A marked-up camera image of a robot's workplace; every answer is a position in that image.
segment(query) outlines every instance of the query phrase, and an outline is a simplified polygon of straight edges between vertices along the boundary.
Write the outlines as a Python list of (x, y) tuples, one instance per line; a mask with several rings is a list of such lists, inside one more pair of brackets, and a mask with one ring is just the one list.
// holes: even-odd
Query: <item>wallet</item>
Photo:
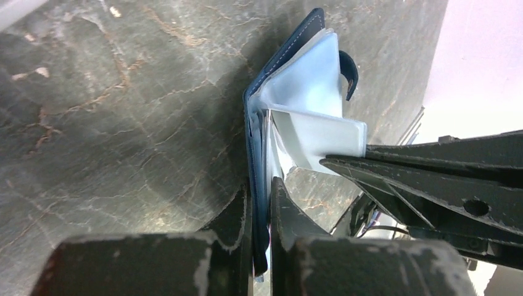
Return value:
[(325, 28), (324, 11), (312, 10), (244, 93), (245, 133), (253, 200), (253, 265), (267, 270), (271, 181), (291, 169), (336, 175), (319, 164), (326, 155), (364, 157), (366, 124), (342, 116), (342, 77), (349, 100), (358, 70)]

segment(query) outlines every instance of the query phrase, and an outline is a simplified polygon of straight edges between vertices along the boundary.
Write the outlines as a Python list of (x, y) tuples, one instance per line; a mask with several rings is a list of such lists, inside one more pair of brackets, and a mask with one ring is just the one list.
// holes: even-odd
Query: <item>card holder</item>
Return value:
[(253, 195), (253, 264), (267, 269), (268, 197), (273, 176), (290, 167), (334, 172), (319, 164), (327, 154), (364, 156), (366, 125), (342, 118), (340, 73), (349, 100), (358, 81), (352, 58), (314, 9), (244, 93), (245, 133)]

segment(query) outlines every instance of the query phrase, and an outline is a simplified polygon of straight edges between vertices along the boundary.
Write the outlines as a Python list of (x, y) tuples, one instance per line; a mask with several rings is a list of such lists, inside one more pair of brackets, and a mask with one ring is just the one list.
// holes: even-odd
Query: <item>marble surface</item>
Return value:
[[(71, 235), (193, 231), (216, 215), (247, 174), (241, 94), (314, 7), (360, 70), (344, 115), (395, 144), (446, 1), (63, 0), (0, 33), (2, 295), (27, 295)], [(328, 230), (357, 191), (302, 170), (287, 185)]]

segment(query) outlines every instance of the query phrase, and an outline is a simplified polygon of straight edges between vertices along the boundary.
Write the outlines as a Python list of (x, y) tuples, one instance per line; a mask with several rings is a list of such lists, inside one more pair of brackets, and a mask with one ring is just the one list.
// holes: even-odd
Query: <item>white wall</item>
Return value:
[(523, 1), (449, 0), (419, 139), (523, 129)]

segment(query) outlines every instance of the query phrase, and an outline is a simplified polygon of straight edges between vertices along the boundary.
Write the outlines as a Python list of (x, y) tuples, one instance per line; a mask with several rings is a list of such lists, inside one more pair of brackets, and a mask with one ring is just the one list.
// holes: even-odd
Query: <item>wire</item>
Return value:
[(410, 235), (410, 233), (407, 230), (399, 228), (399, 227), (387, 226), (387, 225), (376, 225), (376, 226), (371, 226), (371, 227), (367, 228), (367, 230), (365, 232), (363, 232), (362, 234), (360, 234), (360, 236), (358, 236), (357, 238), (361, 239), (370, 230), (390, 230), (390, 231), (400, 232), (400, 233), (406, 234), (408, 236)]

